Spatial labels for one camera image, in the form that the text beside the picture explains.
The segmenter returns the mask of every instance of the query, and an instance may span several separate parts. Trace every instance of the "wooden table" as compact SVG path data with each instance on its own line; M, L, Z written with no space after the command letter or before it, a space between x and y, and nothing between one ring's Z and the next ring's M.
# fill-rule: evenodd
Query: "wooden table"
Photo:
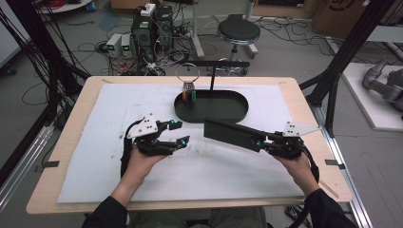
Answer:
M210 77L200 77L198 84L209 84ZM70 158L80 141L86 121L95 105L103 84L177 84L177 77L111 77L93 76L86 81L83 91L74 106L67 124L49 161L59 161L57 167L46 168L29 200L27 211L30 214L53 214L92 212L98 203L57 203L67 173ZM218 77L216 85L278 85L295 123L317 124L305 97L293 78L270 77ZM309 148L320 170L319 185L338 202L352 199L337 165L327 165L325 160L334 160L327 142L320 131L301 137ZM212 208L252 205L301 204L301 199L226 199L226 200L184 200L132 202L128 210L158 210L184 208Z

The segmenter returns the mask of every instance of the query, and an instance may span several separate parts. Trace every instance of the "person's arm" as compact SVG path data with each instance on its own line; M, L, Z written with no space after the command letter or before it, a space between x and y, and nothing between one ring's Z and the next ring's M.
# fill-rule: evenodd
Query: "person's arm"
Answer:
M125 227L127 219L126 207L137 189L143 184L154 164L166 156L148 157L135 147L121 181L83 223L83 228L120 228Z
M304 153L295 160L275 158L284 165L305 194L305 206L309 209L314 228L355 227L344 215L340 205L320 189L311 172L309 159Z

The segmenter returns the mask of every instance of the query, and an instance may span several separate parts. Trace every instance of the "power supply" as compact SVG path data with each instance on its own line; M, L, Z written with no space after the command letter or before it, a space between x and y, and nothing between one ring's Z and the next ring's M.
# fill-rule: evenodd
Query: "power supply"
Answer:
M140 51L136 54L140 60L146 60L148 63L154 63L156 60L154 45L157 31L153 20L148 16L136 15L131 27L136 50Z
M131 59L134 57L134 44L133 40L131 39L130 34L123 34L122 35L122 52L124 54L124 58Z
M107 41L106 47L111 58L119 58L122 54L122 34L113 34Z

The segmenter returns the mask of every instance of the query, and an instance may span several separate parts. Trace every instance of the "black sleeve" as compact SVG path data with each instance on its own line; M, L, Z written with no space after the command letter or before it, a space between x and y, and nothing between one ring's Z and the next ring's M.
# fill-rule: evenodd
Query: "black sleeve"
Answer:
M314 228L356 227L345 215L340 205L322 189L317 189L305 200L311 213Z
M108 197L83 223L83 228L125 228L127 210L114 198Z

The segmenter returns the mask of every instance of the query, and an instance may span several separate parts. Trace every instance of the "stool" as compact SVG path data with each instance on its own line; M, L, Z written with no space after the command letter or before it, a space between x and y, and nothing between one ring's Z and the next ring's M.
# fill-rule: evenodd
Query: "stool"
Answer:
M260 37L260 29L252 22L242 19L242 15L229 15L225 21L220 22L217 28L217 34L222 40L234 44L229 61L238 61L238 46L248 46L257 42ZM231 73L235 73L239 76L247 74L247 68L243 68L240 73L237 73L236 70L238 68L234 67L216 69L224 70L228 73L227 76Z

